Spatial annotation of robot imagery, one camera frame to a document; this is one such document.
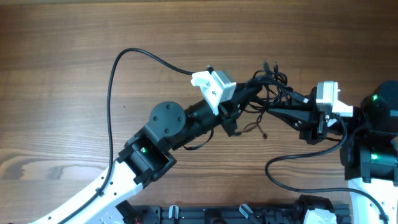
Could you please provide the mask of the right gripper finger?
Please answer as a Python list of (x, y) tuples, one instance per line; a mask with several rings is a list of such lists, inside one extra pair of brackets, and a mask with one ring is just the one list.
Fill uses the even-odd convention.
[(313, 96), (302, 95), (292, 88), (281, 88), (282, 97), (285, 98), (280, 104), (283, 108), (311, 108), (313, 106)]
[(311, 111), (272, 108), (267, 110), (267, 112), (281, 119), (297, 131), (309, 129), (318, 123), (318, 119), (313, 117)]

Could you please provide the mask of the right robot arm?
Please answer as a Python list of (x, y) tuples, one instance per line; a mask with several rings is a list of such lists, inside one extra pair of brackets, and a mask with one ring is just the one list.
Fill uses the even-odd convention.
[(341, 102), (339, 92), (337, 82), (318, 83), (310, 94), (317, 132), (312, 134), (312, 127), (300, 131), (300, 138), (309, 144), (324, 140), (328, 133), (340, 135), (337, 145), (323, 151), (273, 158), (265, 165), (266, 176), (283, 189), (302, 193), (303, 189), (275, 180), (269, 172), (270, 165), (339, 150), (348, 186), (307, 192), (350, 193), (355, 223), (397, 223), (397, 81), (380, 84), (359, 107)]

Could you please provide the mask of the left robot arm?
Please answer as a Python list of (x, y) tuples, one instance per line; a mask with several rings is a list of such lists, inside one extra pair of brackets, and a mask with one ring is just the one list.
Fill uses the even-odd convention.
[(205, 100), (187, 109), (165, 101), (150, 113), (149, 121), (124, 145), (118, 158), (92, 183), (37, 223), (105, 223), (123, 218), (116, 207), (159, 180), (176, 163), (169, 152), (222, 126), (235, 134), (242, 110), (261, 90), (239, 83), (232, 99), (220, 104), (214, 114)]

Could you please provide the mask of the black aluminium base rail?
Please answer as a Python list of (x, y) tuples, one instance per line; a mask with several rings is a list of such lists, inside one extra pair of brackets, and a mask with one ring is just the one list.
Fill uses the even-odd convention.
[(301, 195), (294, 203), (228, 207), (169, 207), (131, 205), (123, 201), (116, 206), (123, 223), (192, 224), (192, 223), (336, 223), (352, 224), (349, 205), (333, 204), (329, 199)]

